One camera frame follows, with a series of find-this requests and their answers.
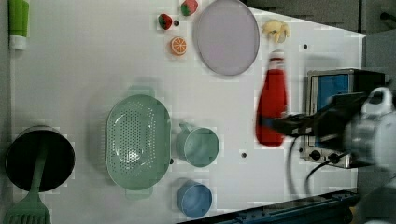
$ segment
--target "white tabletop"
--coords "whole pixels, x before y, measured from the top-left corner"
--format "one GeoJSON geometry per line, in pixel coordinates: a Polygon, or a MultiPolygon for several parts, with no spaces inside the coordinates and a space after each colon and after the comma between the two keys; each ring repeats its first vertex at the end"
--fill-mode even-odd
{"type": "MultiPolygon", "coordinates": [[[[256,104],[268,54],[285,50],[290,112],[302,112],[303,78],[311,68],[361,67],[362,35],[252,9],[259,28],[270,19],[288,23],[291,37],[275,47],[261,38],[255,63],[242,75],[224,77],[205,67],[192,44],[193,22],[209,4],[198,1],[191,17],[179,15],[178,1],[32,1],[28,49],[12,55],[14,137],[25,128],[47,124],[67,135],[76,151],[73,174],[59,188],[41,194],[52,223],[175,223],[188,220],[176,206],[182,178],[209,186],[214,216],[292,199],[285,177],[290,139],[278,148],[260,146],[254,135],[256,104]],[[161,13],[180,20],[164,32],[161,13]],[[165,45],[186,38],[188,51],[171,56],[165,45]],[[111,181],[105,165],[105,122],[112,106],[134,85],[149,85],[169,110],[172,139],[182,119],[212,128],[219,156],[198,169],[178,160],[147,200],[130,201],[111,181]]],[[[303,180],[316,164],[293,154],[292,176],[300,197],[303,180]]],[[[325,167],[314,174],[311,190],[322,194],[355,188],[356,170],[325,167]]],[[[26,192],[14,187],[14,201],[26,192]]]]}

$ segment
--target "toy orange slice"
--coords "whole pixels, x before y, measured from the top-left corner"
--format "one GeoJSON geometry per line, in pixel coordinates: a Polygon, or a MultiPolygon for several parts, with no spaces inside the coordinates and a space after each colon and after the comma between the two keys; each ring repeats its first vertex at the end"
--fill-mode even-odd
{"type": "Polygon", "coordinates": [[[187,44],[186,41],[181,37],[175,37],[171,40],[171,50],[172,53],[180,56],[186,53],[187,44]]]}

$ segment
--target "black pot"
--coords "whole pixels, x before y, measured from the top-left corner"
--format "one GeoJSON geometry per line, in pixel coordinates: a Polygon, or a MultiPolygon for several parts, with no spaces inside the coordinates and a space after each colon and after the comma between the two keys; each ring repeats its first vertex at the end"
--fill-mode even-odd
{"type": "Polygon", "coordinates": [[[40,192],[58,188],[73,171],[75,152],[65,137],[51,127],[29,128],[11,144],[6,156],[7,176],[20,189],[30,190],[41,141],[45,141],[48,153],[40,192]]]}

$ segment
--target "green bottle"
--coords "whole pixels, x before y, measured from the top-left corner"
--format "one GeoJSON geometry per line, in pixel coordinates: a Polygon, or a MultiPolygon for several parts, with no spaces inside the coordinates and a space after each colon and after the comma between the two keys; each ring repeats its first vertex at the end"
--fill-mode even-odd
{"type": "Polygon", "coordinates": [[[9,44],[12,49],[26,49],[29,3],[24,0],[8,0],[9,44]]]}

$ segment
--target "light blue cup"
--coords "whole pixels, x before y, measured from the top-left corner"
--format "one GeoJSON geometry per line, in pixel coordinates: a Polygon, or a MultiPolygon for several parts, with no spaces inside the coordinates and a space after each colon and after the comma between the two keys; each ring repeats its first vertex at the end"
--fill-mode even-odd
{"type": "Polygon", "coordinates": [[[181,122],[181,133],[177,137],[177,154],[183,161],[195,167],[205,167],[219,154],[219,139],[207,128],[192,127],[181,122]]]}
{"type": "Polygon", "coordinates": [[[211,205],[210,189],[193,180],[188,180],[177,192],[177,206],[187,217],[203,217],[211,205]]]}

